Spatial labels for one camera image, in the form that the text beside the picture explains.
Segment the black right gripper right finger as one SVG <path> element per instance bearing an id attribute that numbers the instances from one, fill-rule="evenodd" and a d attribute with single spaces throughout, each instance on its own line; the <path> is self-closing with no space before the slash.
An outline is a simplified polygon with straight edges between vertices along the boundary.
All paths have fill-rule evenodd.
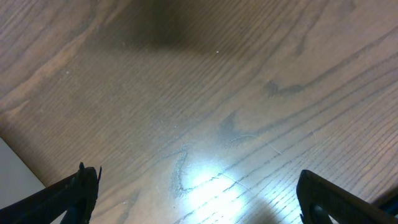
<path id="1" fill-rule="evenodd" d="M 397 195 L 378 206 L 349 193 L 310 170 L 296 187 L 302 223 L 397 223 Z"/>

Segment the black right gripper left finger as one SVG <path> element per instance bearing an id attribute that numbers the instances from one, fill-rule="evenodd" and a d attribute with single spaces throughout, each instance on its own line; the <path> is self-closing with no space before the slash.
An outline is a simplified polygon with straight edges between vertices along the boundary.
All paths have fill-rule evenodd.
<path id="1" fill-rule="evenodd" d="M 1 223 L 88 224 L 98 199 L 101 171 L 80 163 L 71 176 L 1 209 Z"/>

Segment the white box with red interior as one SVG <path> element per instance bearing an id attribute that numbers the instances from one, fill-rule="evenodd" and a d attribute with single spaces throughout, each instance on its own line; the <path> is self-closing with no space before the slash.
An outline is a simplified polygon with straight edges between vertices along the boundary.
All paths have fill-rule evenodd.
<path id="1" fill-rule="evenodd" d="M 44 184 L 1 139 L 1 208 L 12 205 L 45 188 Z"/>

